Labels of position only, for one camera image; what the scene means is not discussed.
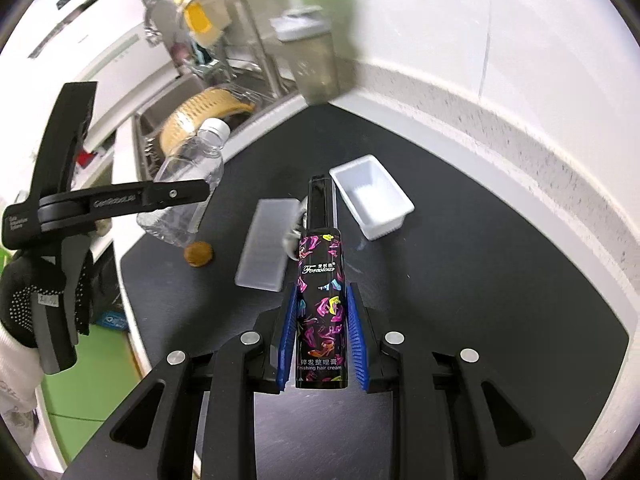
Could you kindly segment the black dotted work glove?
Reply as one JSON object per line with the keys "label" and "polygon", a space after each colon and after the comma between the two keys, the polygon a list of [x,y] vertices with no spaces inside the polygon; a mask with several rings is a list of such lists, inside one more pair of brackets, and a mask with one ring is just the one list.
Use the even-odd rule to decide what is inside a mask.
{"label": "black dotted work glove", "polygon": [[1,324],[19,344],[39,351],[48,375],[76,361],[74,337],[87,336],[92,308],[90,252],[66,278],[52,262],[17,252],[1,275]]}

